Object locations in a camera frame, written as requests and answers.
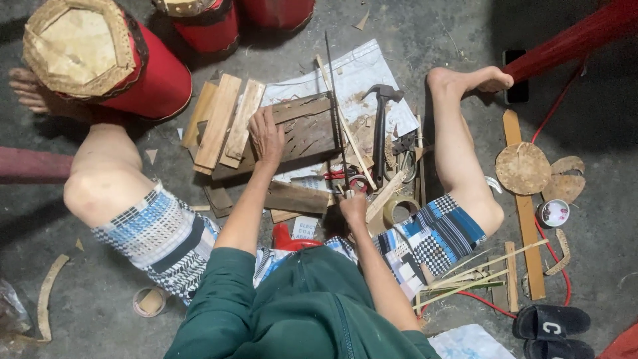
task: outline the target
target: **small bowl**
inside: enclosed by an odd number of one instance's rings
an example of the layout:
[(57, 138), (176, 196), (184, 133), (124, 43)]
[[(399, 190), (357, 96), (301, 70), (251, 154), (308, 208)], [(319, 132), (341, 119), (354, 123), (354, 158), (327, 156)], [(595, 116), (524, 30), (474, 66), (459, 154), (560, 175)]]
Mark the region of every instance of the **small bowl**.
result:
[(569, 218), (569, 205), (562, 199), (553, 199), (538, 206), (536, 217), (549, 227), (558, 227)]

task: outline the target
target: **hammer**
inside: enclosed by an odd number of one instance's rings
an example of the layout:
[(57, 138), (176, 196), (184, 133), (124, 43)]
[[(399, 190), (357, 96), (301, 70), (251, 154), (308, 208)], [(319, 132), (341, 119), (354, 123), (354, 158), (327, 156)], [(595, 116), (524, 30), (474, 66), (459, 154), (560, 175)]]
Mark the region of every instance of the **hammer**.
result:
[(371, 92), (376, 91), (376, 122), (375, 122), (375, 144), (372, 152), (372, 161), (375, 163), (372, 167), (372, 178), (378, 188), (383, 186), (383, 172), (385, 171), (385, 161), (383, 154), (385, 150), (385, 105), (388, 100), (399, 102), (403, 99), (405, 92), (395, 90), (390, 85), (376, 84), (372, 86), (365, 95), (363, 100)]

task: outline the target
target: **saw blade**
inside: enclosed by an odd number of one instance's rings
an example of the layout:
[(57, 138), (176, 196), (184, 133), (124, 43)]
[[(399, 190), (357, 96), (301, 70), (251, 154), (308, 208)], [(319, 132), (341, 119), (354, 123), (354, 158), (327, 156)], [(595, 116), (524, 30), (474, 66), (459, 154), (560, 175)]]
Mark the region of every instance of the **saw blade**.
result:
[(330, 44), (328, 43), (328, 30), (325, 30), (325, 50), (326, 53), (328, 55), (328, 69), (330, 70), (330, 83), (332, 84), (332, 98), (334, 100), (334, 106), (336, 108), (335, 111), (335, 119), (336, 119), (336, 124), (334, 126), (334, 128), (337, 130), (337, 143), (339, 144), (339, 147), (341, 148), (341, 159), (343, 161), (342, 166), (343, 166), (343, 178), (345, 179), (345, 188), (346, 190), (350, 189), (350, 179), (348, 177), (348, 162), (346, 162), (346, 146), (344, 145), (344, 142), (342, 140), (342, 136), (343, 136), (343, 129), (341, 128), (341, 120), (339, 118), (339, 105), (337, 103), (337, 93), (336, 93), (336, 88), (334, 86), (334, 74), (332, 72), (332, 58), (330, 57)]

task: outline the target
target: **zipper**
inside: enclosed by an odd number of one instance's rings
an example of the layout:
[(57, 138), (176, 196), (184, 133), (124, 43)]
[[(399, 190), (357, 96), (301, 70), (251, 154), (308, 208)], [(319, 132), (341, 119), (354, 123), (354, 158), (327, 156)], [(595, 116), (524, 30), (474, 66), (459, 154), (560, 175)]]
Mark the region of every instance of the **zipper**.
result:
[(352, 339), (350, 338), (350, 330), (348, 329), (348, 322), (346, 321), (346, 313), (343, 310), (343, 306), (339, 298), (333, 293), (334, 303), (337, 305), (337, 311), (339, 312), (339, 318), (341, 319), (341, 329), (343, 330), (343, 336), (346, 339), (346, 353), (348, 353), (348, 359), (355, 359), (355, 353), (352, 349)]
[(297, 268), (299, 269), (299, 277), (301, 278), (301, 289), (306, 293), (310, 293), (310, 288), (308, 287), (308, 282), (306, 281), (306, 274), (304, 273), (304, 266), (301, 264), (301, 254), (302, 251), (297, 252), (299, 258), (297, 259)]

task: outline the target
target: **person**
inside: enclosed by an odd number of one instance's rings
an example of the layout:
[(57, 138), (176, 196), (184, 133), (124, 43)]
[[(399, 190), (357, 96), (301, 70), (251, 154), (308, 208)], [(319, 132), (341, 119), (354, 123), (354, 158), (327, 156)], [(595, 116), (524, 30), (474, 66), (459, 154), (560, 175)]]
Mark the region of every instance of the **person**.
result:
[[(32, 111), (64, 107), (30, 71), (10, 75)], [(435, 68), (427, 85), (447, 195), (374, 238), (365, 197), (356, 194), (339, 201), (354, 244), (332, 238), (298, 252), (258, 247), (285, 141), (269, 107), (250, 119), (259, 160), (221, 229), (141, 173), (121, 114), (104, 108), (65, 107), (67, 116), (94, 124), (73, 161), (64, 202), (99, 240), (189, 304), (165, 358), (438, 358), (408, 300), (426, 282), (414, 264), (439, 275), (501, 225), (503, 211), (484, 180), (460, 101), (472, 89), (499, 91), (513, 80), (493, 66), (471, 73)], [(417, 273), (406, 274), (406, 266)]]

